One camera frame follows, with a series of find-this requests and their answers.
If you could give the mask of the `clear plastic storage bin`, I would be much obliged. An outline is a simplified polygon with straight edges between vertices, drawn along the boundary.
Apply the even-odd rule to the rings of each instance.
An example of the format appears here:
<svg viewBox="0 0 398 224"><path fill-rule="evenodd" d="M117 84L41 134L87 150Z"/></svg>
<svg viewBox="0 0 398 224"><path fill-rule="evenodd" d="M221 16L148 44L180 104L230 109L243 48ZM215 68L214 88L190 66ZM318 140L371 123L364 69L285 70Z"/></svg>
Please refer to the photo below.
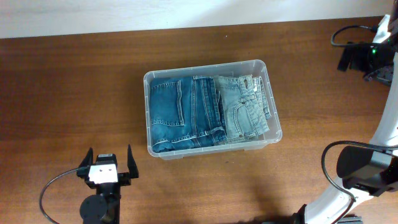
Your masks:
<svg viewBox="0 0 398 224"><path fill-rule="evenodd" d="M179 151L160 152L153 150L153 137L151 134L150 123L150 83L156 78L173 78L173 77L190 77L194 75L222 75L227 77L240 77L243 75L252 75L253 77L261 77L265 95L269 105L271 118L267 120L269 127L268 132L264 133L256 141L248 141L235 144L225 144L221 146L197 147L194 149L184 149ZM282 128L279 121L279 115L274 101L274 95L269 80L267 67L262 60L247 60L241 62L221 63L214 65L205 65L199 67L175 68L169 70L149 71L144 75L144 101L146 111L146 133L147 133L147 150L153 157L159 157L163 160L181 159L188 156L198 156L203 154L212 154L219 152L238 151L238 150L255 150L262 149L269 144L274 144L282 139Z"/></svg>

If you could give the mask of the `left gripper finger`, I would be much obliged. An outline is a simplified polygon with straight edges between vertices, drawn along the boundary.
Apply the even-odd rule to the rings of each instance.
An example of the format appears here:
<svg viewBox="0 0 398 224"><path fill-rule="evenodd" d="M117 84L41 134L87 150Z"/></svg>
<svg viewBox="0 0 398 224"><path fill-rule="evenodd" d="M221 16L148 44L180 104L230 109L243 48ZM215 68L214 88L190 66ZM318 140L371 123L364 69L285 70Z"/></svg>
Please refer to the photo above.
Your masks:
<svg viewBox="0 0 398 224"><path fill-rule="evenodd" d="M127 146L127 168L129 169L130 179L136 179L139 177L139 171L132 155L132 148L130 144Z"/></svg>
<svg viewBox="0 0 398 224"><path fill-rule="evenodd" d="M82 160L80 165L78 166L78 170L76 172L76 175L79 178L86 178L88 176L88 173L90 171L90 167L93 164L93 148L89 148L85 158Z"/></svg>

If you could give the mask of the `dark blue jeans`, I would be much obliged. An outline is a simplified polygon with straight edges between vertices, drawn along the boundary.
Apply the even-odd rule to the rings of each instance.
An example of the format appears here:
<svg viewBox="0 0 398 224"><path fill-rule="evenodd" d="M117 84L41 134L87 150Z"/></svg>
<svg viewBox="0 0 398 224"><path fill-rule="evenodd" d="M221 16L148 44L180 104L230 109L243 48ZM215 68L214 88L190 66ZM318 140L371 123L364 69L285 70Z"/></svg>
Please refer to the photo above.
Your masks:
<svg viewBox="0 0 398 224"><path fill-rule="evenodd" d="M211 147L227 140L214 78L156 78L150 83L150 134L156 153Z"/></svg>

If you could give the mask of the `light blue jeans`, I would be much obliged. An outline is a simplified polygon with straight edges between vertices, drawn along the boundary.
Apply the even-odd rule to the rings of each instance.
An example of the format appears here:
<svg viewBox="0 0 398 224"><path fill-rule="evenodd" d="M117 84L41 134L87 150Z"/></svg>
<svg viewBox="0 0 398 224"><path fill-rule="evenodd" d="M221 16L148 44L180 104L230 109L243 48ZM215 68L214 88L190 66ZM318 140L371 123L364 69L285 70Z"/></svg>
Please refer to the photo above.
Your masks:
<svg viewBox="0 0 398 224"><path fill-rule="evenodd" d="M271 118L261 77L215 76L215 87L220 94L226 140L222 144L257 141L269 130Z"/></svg>

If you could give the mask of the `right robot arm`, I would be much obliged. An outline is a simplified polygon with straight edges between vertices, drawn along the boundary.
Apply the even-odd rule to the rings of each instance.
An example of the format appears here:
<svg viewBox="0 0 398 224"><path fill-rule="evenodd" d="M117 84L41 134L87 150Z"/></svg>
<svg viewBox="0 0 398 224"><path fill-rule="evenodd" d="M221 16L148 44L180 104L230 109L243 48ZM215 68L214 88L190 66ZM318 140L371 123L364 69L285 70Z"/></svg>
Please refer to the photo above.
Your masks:
<svg viewBox="0 0 398 224"><path fill-rule="evenodd" d="M347 214L384 192L397 191L397 11L385 15L372 42L347 42L338 69L364 72L365 80L390 87L379 126L370 143L336 141L323 150L322 171L330 186L303 205L289 223L361 223Z"/></svg>

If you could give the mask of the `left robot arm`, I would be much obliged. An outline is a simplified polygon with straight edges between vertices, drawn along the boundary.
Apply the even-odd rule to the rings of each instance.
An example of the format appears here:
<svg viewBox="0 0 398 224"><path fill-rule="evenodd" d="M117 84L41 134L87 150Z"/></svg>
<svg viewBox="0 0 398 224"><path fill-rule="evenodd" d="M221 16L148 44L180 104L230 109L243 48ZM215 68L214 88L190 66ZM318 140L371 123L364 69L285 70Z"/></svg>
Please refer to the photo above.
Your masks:
<svg viewBox="0 0 398 224"><path fill-rule="evenodd" d="M121 188L131 185L131 180L139 177L137 164L131 146L127 147L127 172L118 172L115 154L93 155L90 148L78 166L76 175L85 184L96 190L80 205L83 224L119 224Z"/></svg>

